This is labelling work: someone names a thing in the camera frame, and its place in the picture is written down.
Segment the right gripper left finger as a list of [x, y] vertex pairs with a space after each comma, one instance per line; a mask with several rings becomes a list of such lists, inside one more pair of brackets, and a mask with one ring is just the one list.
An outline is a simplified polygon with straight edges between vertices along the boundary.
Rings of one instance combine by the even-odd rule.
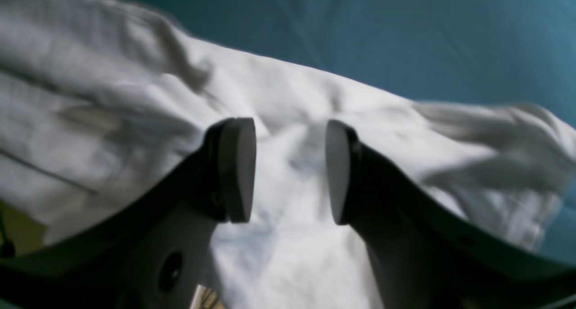
[[1, 260], [3, 309], [188, 309], [220, 222], [249, 222], [251, 118], [212, 125], [144, 196], [65, 241]]

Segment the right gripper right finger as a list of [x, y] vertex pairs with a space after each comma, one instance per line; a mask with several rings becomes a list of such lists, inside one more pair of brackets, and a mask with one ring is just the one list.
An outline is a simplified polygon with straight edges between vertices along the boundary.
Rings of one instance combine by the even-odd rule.
[[573, 309], [575, 268], [457, 218], [338, 120], [326, 128], [333, 219], [366, 244], [387, 309]]

